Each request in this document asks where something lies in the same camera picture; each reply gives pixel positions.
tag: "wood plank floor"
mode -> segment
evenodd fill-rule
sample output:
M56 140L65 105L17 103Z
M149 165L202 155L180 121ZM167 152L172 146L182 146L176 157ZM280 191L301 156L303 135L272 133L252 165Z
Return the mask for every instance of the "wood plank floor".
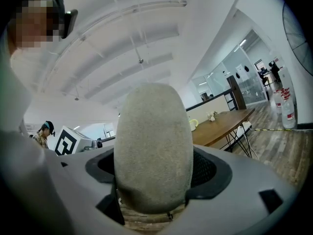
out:
M284 128L281 115L276 113L273 90L273 86L268 89L270 101L249 107L255 108L255 112L249 118L252 129ZM313 131L250 130L247 136L261 162L270 165L297 189L302 187L309 166L313 162ZM248 147L245 139L242 139L242 142ZM233 147L233 153L245 156L238 144Z
M270 101L253 105L255 112L250 117L252 128L283 129L281 115L276 113L272 92L268 88ZM279 175L300 189L313 161L313 132L312 131L249 131L248 139L260 161L271 166ZM233 153L246 156L236 144ZM173 221L183 211L184 205L171 212ZM125 227L141 234L152 235L170 224L167 214L145 215L137 213L121 204L125 219Z

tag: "yellow and black floor tape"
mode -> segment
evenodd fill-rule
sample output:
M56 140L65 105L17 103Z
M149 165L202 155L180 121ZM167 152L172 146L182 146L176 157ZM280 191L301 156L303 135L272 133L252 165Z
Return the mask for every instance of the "yellow and black floor tape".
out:
M252 129L252 131L296 131L292 129Z

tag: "ceiling light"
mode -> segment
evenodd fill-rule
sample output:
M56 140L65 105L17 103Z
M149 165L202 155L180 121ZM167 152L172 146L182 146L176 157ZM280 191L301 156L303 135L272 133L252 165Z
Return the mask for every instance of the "ceiling light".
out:
M235 48L234 52L236 52L239 48L240 48L240 46L238 46L237 48Z
M246 39L244 39L239 45L243 45L246 42Z

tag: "gray cylinder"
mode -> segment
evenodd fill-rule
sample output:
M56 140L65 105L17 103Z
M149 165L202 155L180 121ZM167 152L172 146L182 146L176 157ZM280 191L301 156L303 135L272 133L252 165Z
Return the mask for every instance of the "gray cylinder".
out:
M137 212L173 210L190 188L193 145L185 107L164 84L132 91L121 111L114 146L118 193Z

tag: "mug handle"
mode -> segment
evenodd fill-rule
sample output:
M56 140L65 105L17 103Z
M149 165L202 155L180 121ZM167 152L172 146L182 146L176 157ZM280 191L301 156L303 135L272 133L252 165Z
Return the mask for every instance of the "mug handle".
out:
M195 121L195 122L196 122L196 127L199 125L198 120L196 120L196 119L192 119L192 120L190 120L189 122L192 122L192 121Z

